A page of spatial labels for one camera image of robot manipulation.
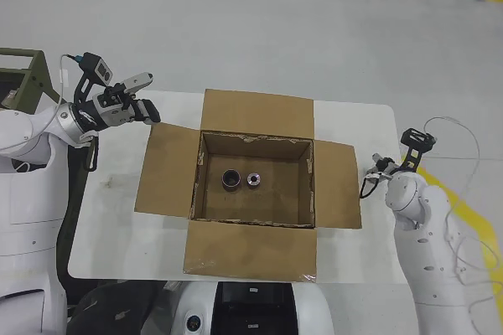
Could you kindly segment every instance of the gray floor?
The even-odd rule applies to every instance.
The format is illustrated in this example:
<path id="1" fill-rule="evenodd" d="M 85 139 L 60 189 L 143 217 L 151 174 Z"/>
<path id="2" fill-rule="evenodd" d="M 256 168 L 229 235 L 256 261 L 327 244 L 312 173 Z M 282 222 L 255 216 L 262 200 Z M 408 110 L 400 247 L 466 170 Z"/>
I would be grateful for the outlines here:
<path id="1" fill-rule="evenodd" d="M 431 116 L 455 117 L 475 132 L 484 158 L 467 202 L 493 224 L 503 255 L 503 3 L 8 0 L 0 2 L 0 46 L 44 50 L 54 83 L 60 54 L 91 51 L 116 79 L 153 73 L 153 89 L 387 104 L 399 133 Z M 423 166 L 458 192 L 474 145 L 450 125 L 429 130 L 438 144 Z M 417 330 L 407 286 L 323 288 L 338 334 Z M 484 333 L 500 332 L 494 302 L 475 314 Z"/>

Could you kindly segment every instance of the white table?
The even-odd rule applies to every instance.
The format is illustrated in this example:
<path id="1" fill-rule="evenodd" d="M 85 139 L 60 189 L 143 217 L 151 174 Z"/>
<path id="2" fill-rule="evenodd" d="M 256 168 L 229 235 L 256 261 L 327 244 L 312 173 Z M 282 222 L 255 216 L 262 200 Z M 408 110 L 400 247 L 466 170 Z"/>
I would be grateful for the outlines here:
<path id="1" fill-rule="evenodd" d="M 200 128 L 203 94 L 141 91 L 162 122 Z M 355 147 L 360 185 L 371 156 L 400 160 L 389 106 L 314 102 L 315 138 Z M 76 278 L 216 281 L 182 272 L 188 220 L 134 213 L 149 126 L 140 122 L 101 132 L 98 169 L 90 173 L 69 273 Z M 385 184 L 361 201 L 362 229 L 318 228 L 317 282 L 406 283 L 393 242 L 394 218 L 384 203 Z"/>

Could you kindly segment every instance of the cable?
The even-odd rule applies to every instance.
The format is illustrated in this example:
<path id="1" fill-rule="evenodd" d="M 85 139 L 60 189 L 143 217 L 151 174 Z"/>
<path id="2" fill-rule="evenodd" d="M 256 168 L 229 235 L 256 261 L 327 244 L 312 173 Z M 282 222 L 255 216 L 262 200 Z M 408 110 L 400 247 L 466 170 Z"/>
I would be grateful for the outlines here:
<path id="1" fill-rule="evenodd" d="M 375 184 L 373 185 L 373 187 L 371 188 L 371 191 L 369 191 L 368 194 L 363 194 L 363 189 L 365 188 L 366 186 L 366 182 L 367 182 L 367 178 L 363 178 L 363 184 L 361 184 L 361 190 L 360 190 L 360 198 L 367 198 L 368 196 L 370 196 L 373 192 L 375 192 L 375 189 L 378 187 L 378 183 L 379 183 L 379 179 L 376 179 L 375 180 Z"/>
<path id="2" fill-rule="evenodd" d="M 69 57 L 70 58 L 72 56 L 70 54 L 62 54 L 60 56 L 60 78 L 61 78 L 61 75 L 62 75 L 63 70 L 64 70 L 64 66 L 63 66 L 63 59 L 64 59 L 64 57 Z M 24 140 L 22 142 L 15 143 L 15 144 L 13 144 L 11 146 L 0 147 L 0 151 L 6 150 L 6 149 L 10 149 L 12 147 L 20 146 L 21 144 L 24 144 L 26 142 L 32 141 L 34 138 L 36 138 L 39 135 L 43 134 L 43 132 L 50 126 L 50 124 L 52 123 L 52 121 L 54 120 L 54 118 L 56 117 L 56 115 L 58 114 L 58 109 L 60 108 L 60 105 L 61 105 L 61 99 L 62 99 L 62 97 L 64 95 L 64 81 L 60 80 L 60 82 L 61 82 L 61 85 L 60 85 L 60 98 L 58 99 L 58 102 L 56 103 L 56 107 L 54 109 L 54 114 L 52 115 L 52 117 L 50 118 L 50 120 L 47 122 L 47 124 L 44 125 L 43 129 L 41 129 L 37 134 L 31 136 L 28 140 Z"/>
<path id="3" fill-rule="evenodd" d="M 23 167 L 23 166 L 27 167 L 25 172 L 29 172 L 30 168 L 32 167 L 29 162 L 23 162 L 22 164 L 20 164 L 19 166 L 17 166 L 17 168 L 15 168 L 15 171 L 18 172 L 18 170 L 20 170 L 20 168 Z"/>
<path id="4" fill-rule="evenodd" d="M 456 246 L 456 248 L 454 248 L 453 244 L 451 243 L 451 239 L 450 239 L 450 235 L 449 235 L 449 216 L 451 215 L 451 213 L 453 213 L 453 211 L 457 208 L 457 206 L 462 201 L 464 201 L 465 195 L 467 194 L 467 192 L 469 191 L 469 187 L 471 186 L 471 182 L 473 181 L 473 178 L 474 178 L 475 174 L 479 170 L 479 163 L 480 163 L 480 146 L 479 146 L 479 141 L 477 141 L 477 137 L 475 136 L 475 134 L 467 126 L 463 125 L 460 121 L 458 121 L 458 120 L 456 120 L 456 119 L 454 119 L 453 117 L 450 117 L 450 116 L 436 116 L 436 117 L 432 117 L 432 118 L 428 119 L 425 122 L 424 126 L 423 126 L 423 132 L 428 133 L 427 132 L 427 124 L 430 121 L 433 121 L 433 120 L 445 120 L 445 121 L 449 121 L 449 122 L 452 122 L 452 123 L 454 123 L 454 124 L 456 124 L 458 126 L 463 127 L 465 130 L 467 130 L 469 132 L 469 134 L 471 134 L 471 136 L 473 137 L 473 139 L 475 141 L 475 145 L 477 146 L 477 160 L 475 162 L 474 168 L 473 168 L 471 174 L 469 175 L 468 180 L 466 181 L 465 185 L 462 187 L 462 190 L 459 193 L 459 197 L 457 198 L 457 201 L 454 203 L 453 206 L 451 206 L 451 209 L 445 215 L 445 220 L 444 220 L 445 231 L 444 231 L 443 237 L 445 238 L 445 241 L 449 245 L 449 248 L 451 248 L 451 250 L 453 251 L 453 254 L 454 254 L 454 274 L 455 274 L 456 278 L 458 279 L 458 281 L 460 281 L 460 283 L 462 284 L 462 286 L 466 286 L 467 287 L 467 286 L 476 286 L 476 285 L 481 285 L 481 284 L 491 284 L 491 285 L 497 284 L 497 285 L 500 286 L 500 290 L 497 293 L 492 293 L 491 296 L 488 296 L 486 298 L 473 301 L 472 303 L 470 303 L 468 305 L 468 314 L 469 314 L 469 317 L 471 318 L 471 325 L 473 326 L 474 330 L 479 335 L 482 335 L 482 333 L 480 332 L 480 330 L 475 325 L 475 322 L 474 322 L 474 319 L 473 319 L 473 316 L 472 316 L 472 309 L 473 309 L 473 307 L 475 305 L 478 305 L 478 304 L 483 303 L 483 302 L 488 302 L 490 300 L 495 300 L 495 299 L 497 299 L 498 296 L 502 295 L 503 294 L 503 282 L 501 282 L 501 281 L 474 281 L 474 282 L 466 283 L 464 281 L 464 279 L 462 278 L 461 274 L 459 273 L 459 260 L 462 261 L 467 266 L 469 266 L 471 268 L 474 268 L 476 270 L 492 272 L 492 271 L 495 271 L 496 269 L 500 268 L 500 266 L 501 266 L 500 258 L 495 253 L 495 251 L 488 244 L 486 244 L 484 241 L 476 239 L 476 238 L 473 238 L 473 237 L 468 236 L 468 235 L 466 235 L 465 237 L 463 237 L 460 240 L 460 242 L 458 243 L 458 245 Z M 482 268 L 480 266 L 473 265 L 473 264 L 469 263 L 468 261 L 464 260 L 462 257 L 460 257 L 460 255 L 459 255 L 460 247 L 462 246 L 462 244 L 467 239 L 472 239 L 472 240 L 475 240 L 475 241 L 481 243 L 494 256 L 494 258 L 495 258 L 495 265 L 492 268 L 485 269 L 485 268 Z"/>

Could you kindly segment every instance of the metal ring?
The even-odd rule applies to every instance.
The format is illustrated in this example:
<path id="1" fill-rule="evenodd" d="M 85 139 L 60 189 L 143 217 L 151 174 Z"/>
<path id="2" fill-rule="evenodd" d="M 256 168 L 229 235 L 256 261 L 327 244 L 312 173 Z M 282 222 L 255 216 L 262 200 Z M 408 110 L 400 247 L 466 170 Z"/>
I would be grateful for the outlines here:
<path id="1" fill-rule="evenodd" d="M 236 170 L 226 170 L 221 176 L 221 184 L 227 192 L 234 191 L 241 184 L 241 175 Z"/>
<path id="2" fill-rule="evenodd" d="M 261 176 L 259 173 L 250 173 L 248 174 L 247 182 L 249 188 L 257 188 L 259 187 L 259 183 L 261 183 Z"/>

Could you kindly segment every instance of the robotic arm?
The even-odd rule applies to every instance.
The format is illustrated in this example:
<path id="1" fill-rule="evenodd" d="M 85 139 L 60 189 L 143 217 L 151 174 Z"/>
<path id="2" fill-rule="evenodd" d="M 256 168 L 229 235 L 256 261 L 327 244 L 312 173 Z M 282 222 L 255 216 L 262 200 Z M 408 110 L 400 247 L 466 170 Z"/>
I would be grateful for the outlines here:
<path id="1" fill-rule="evenodd" d="M 462 256 L 462 234 L 453 217 L 446 193 L 429 186 L 416 173 L 422 154 L 435 139 L 414 129 L 404 132 L 401 142 L 408 145 L 401 166 L 390 158 L 373 155 L 376 165 L 367 180 L 376 185 L 387 180 L 386 205 L 392 209 L 397 256 L 415 302 L 419 333 L 422 335 L 475 334 L 464 297 L 466 269 L 458 264 Z"/>
<path id="2" fill-rule="evenodd" d="M 134 95 L 151 84 L 151 74 L 112 87 L 101 57 L 70 58 L 84 71 L 73 103 L 33 116 L 0 111 L 0 334 L 65 333 L 67 305 L 55 246 L 68 203 L 68 146 L 94 142 L 96 154 L 99 131 L 131 121 L 160 122 L 153 103 Z M 88 101 L 93 85 L 105 89 Z M 13 168 L 20 162 L 32 168 L 20 173 Z"/>

